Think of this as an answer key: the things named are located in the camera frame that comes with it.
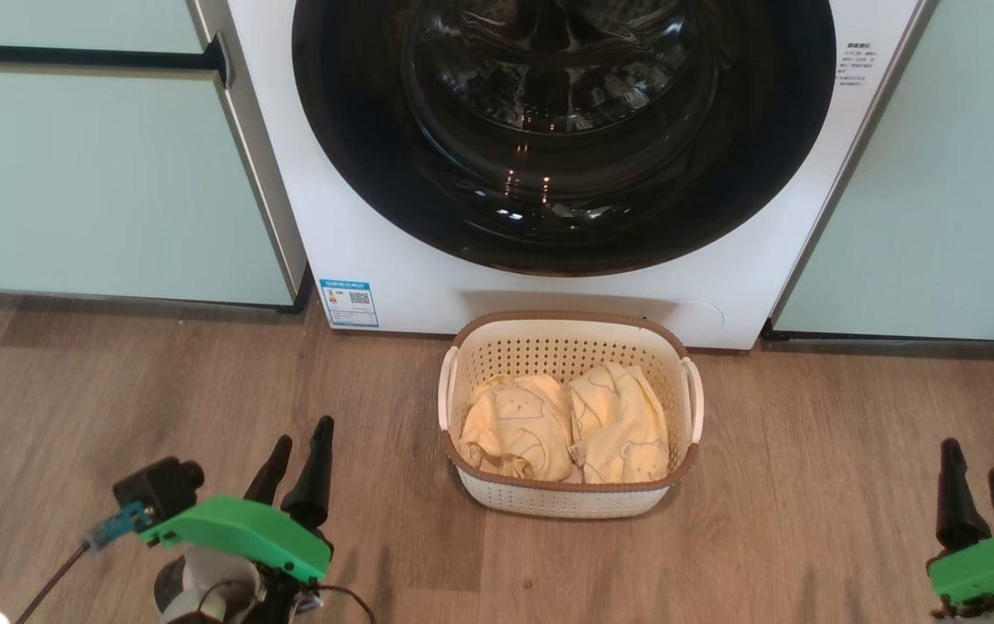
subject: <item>wooden floor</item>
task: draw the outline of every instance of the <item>wooden floor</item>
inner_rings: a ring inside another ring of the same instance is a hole
[[[436,435],[446,347],[338,335],[319,309],[0,296],[0,609],[17,615],[115,509],[116,479],[175,454],[204,467],[205,495],[240,494],[278,435],[302,461],[325,413],[330,580],[382,624],[924,621],[945,436],[991,516],[994,352],[695,354],[708,420],[692,473],[638,520],[555,522],[462,490]],[[32,624],[156,621],[169,557],[125,540],[84,558]],[[304,620],[363,616],[333,597]]]

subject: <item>basket handle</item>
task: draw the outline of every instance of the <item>basket handle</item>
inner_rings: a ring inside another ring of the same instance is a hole
[[[692,388],[690,401],[693,407],[693,439],[690,444],[696,444],[701,442],[701,433],[704,431],[704,386],[701,383],[698,365],[688,358],[683,358],[680,364],[682,364],[682,380]]]
[[[446,431],[450,422],[450,410],[453,408],[452,394],[454,380],[458,377],[458,348],[451,347],[442,359],[442,370],[439,372],[439,429]]]

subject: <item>white basket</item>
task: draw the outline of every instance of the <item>white basket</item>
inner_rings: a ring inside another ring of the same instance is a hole
[[[559,383],[605,362],[639,365],[666,411],[670,466],[651,483],[568,484],[484,473],[465,463],[462,434],[474,390],[493,375],[547,373]],[[541,517],[632,517],[650,510],[690,469],[704,426],[701,375],[660,325],[625,316],[505,313],[466,325],[446,352],[439,378],[439,426],[446,454],[481,504]]]

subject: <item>washing machine drum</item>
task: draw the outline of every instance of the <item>washing machine drum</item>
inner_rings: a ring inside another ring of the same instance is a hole
[[[342,177],[453,256],[545,276],[675,259],[762,210],[835,76],[826,0],[298,0]]]

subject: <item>cabinet door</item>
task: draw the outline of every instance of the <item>cabinet door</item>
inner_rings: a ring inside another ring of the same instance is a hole
[[[994,340],[994,4],[940,1],[774,328]]]
[[[0,289],[291,304],[218,89],[0,71]]]
[[[0,46],[199,53],[187,0],[0,0]]]

